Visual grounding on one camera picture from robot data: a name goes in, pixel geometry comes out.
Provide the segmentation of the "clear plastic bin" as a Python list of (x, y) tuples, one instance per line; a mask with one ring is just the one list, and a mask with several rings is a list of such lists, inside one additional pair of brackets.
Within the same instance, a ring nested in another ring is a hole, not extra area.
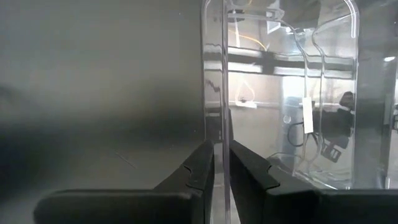
[(320, 189), (353, 186), (355, 0), (201, 0), (206, 133), (216, 140), (211, 224), (241, 224), (237, 141)]

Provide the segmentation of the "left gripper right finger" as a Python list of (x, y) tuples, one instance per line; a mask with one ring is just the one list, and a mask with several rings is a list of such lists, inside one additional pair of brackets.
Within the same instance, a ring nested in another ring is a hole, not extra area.
[(237, 141), (231, 190), (241, 224), (398, 224), (398, 190), (318, 189)]

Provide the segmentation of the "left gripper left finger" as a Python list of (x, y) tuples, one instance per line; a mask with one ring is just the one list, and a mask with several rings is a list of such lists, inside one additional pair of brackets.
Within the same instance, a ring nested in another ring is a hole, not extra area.
[(56, 191), (34, 209), (35, 224), (210, 224), (214, 144), (204, 141), (150, 190)]

